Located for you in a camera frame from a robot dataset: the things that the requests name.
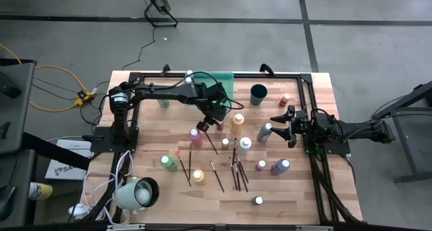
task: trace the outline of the pink paint bottle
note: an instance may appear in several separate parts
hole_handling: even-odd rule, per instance
[[[201,136],[201,132],[199,130],[191,129],[189,132],[189,138],[193,147],[198,148],[203,145],[203,137]]]

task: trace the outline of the wooden table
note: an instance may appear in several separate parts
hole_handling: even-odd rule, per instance
[[[114,71],[109,88],[127,81],[130,72]],[[338,117],[333,89],[328,73],[312,73],[313,85],[319,108]],[[155,84],[173,84],[178,78],[148,78],[146,82]],[[259,106],[249,103],[250,88],[261,83],[267,87],[268,95]],[[306,101],[309,95],[305,87]],[[317,204],[313,188],[311,165],[304,153],[302,138],[298,137],[296,147],[289,149],[276,134],[272,134],[266,143],[257,142],[257,133],[269,118],[286,112],[277,106],[284,93],[291,94],[290,104],[300,109],[298,87],[295,80],[283,79],[235,79],[234,100],[241,102],[245,108],[230,112],[224,119],[222,132],[213,126],[208,130],[209,136],[218,148],[216,155],[210,143],[204,137],[200,149],[192,150],[191,170],[201,169],[205,173],[205,185],[193,183],[189,187],[180,163],[177,172],[172,173],[161,167],[159,163],[163,155],[171,155],[176,161],[176,150],[181,156],[187,171],[188,168],[188,132],[196,126],[203,114],[196,108],[170,101],[167,109],[161,109],[156,100],[141,102],[138,127],[140,136],[134,154],[133,176],[154,178],[160,187],[160,196],[156,204],[138,214],[131,216],[134,223],[179,223],[179,224],[318,224]],[[246,170],[249,192],[236,191],[228,157],[232,156],[234,136],[230,133],[230,119],[241,113],[245,117],[240,137],[247,136],[252,140],[252,147],[242,163]],[[113,115],[109,110],[108,101],[103,108],[101,126],[110,126]],[[272,122],[275,127],[283,124]],[[229,138],[229,150],[221,150],[221,140]],[[112,153],[100,154],[89,166],[88,171],[109,172]],[[290,169],[279,176],[270,174],[270,167],[279,159],[286,158],[291,162]],[[354,179],[346,160],[338,155],[329,155],[329,167],[333,187],[345,206],[358,219],[362,219],[360,205],[356,194]],[[209,161],[213,161],[219,174],[225,193],[222,192],[211,169]],[[267,162],[265,171],[256,172],[257,161]],[[91,193],[99,184],[106,181],[106,176],[91,176],[86,182],[86,195],[89,203],[94,203]],[[98,190],[95,195],[100,197],[105,191]],[[262,196],[264,203],[260,206],[251,205],[251,199]],[[326,214],[330,217],[328,198],[323,194]]]

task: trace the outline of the concrete floor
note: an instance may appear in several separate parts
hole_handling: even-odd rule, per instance
[[[180,18],[302,18],[298,0],[168,1],[173,15]],[[306,6],[309,18],[317,20],[432,20],[429,1],[306,0]],[[142,17],[144,7],[142,0],[0,1],[0,12],[6,14]],[[139,48],[151,41],[151,31],[147,23],[3,20],[0,43],[21,58],[69,68],[91,88],[108,80],[112,70],[134,61]],[[381,104],[432,78],[432,30],[428,26],[311,26],[311,31],[319,71],[331,74],[340,117],[347,122],[369,119]],[[173,70],[256,71],[267,63],[279,72],[311,71],[301,24],[188,23],[176,29],[157,29],[155,39],[131,70],[160,70],[168,63]],[[0,51],[0,57],[10,55]],[[36,75],[79,89],[70,77],[55,70],[41,69]],[[55,108],[70,103],[37,89],[32,91],[32,100]],[[91,108],[84,113],[88,119],[97,116]],[[46,113],[30,107],[26,130],[45,139],[90,133],[77,109]],[[428,194],[432,181],[393,183],[394,178],[409,173],[399,142],[380,145],[356,140],[350,146],[364,220],[431,229],[432,199]],[[43,164],[38,170],[43,181]],[[65,206],[75,199],[75,195],[49,199],[40,207],[38,220],[64,221]]]

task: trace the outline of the metal stand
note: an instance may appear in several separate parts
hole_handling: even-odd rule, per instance
[[[425,99],[429,107],[409,107]],[[432,99],[432,81],[416,87],[409,95],[397,100],[395,103],[373,115],[373,119],[392,117],[402,148],[405,152],[411,174],[394,180],[395,184],[432,179],[432,171],[425,154],[431,154],[429,136],[432,134],[432,117],[430,116],[404,116],[409,114],[430,114]]]
[[[144,16],[146,17],[146,19],[148,20],[148,22],[150,22],[151,23],[151,25],[152,26],[154,26],[155,28],[167,28],[167,27],[174,27],[174,28],[177,28],[177,24],[178,24],[178,21],[177,21],[177,19],[175,19],[168,11],[165,11],[165,13],[167,14],[167,15],[169,15],[169,17],[172,19],[172,20],[174,20],[174,22],[175,22],[175,24],[168,24],[168,25],[157,25],[157,24],[155,24],[153,21],[152,21],[152,19],[153,18],[149,18],[149,16],[147,15],[147,13],[149,12],[149,10],[150,10],[150,8],[153,6],[153,4],[152,3],[150,3],[150,5],[148,5],[147,6],[147,8],[145,9],[145,11],[144,11]]]

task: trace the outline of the small bottle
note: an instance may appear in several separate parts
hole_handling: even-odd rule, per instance
[[[281,101],[279,102],[279,107],[285,107],[285,105],[288,103],[290,98],[291,95],[289,93],[284,94],[283,97],[281,98]]]
[[[262,197],[254,197],[254,198],[252,198],[252,204],[253,205],[261,205],[261,204],[263,204],[263,198]]]
[[[202,170],[194,170],[192,179],[197,184],[204,184],[204,172]]]
[[[231,132],[234,134],[242,133],[242,125],[244,123],[244,117],[241,113],[238,113],[232,119]]]
[[[273,166],[271,166],[270,173],[274,176],[280,175],[289,170],[290,162],[287,159],[279,159]]]
[[[267,139],[269,138],[270,134],[271,134],[271,124],[267,123],[264,124],[263,127],[261,127],[261,130],[258,133],[258,136],[256,136],[256,139],[260,142],[260,143],[265,143],[267,141]]]
[[[187,70],[186,73],[184,74],[184,77],[190,77],[190,79],[192,79],[192,81],[194,80],[194,75],[191,75],[193,73],[192,70]]]
[[[157,102],[161,106],[161,108],[166,109],[169,107],[169,101],[165,99],[157,99]]]
[[[177,164],[173,160],[173,158],[169,155],[165,155],[161,157],[161,165],[166,168],[170,172],[177,171]]]
[[[265,161],[264,160],[260,160],[257,164],[256,164],[256,170],[257,171],[261,171],[265,168]]]
[[[237,148],[238,155],[246,156],[251,146],[252,141],[248,137],[241,138]]]
[[[203,145],[203,137],[201,136],[201,132],[199,130],[191,129],[189,132],[189,138],[193,147],[199,148]]]
[[[229,145],[230,145],[230,140],[228,140],[227,138],[222,140],[222,149],[223,150],[228,150]]]
[[[216,122],[216,130],[223,130],[223,122]]]

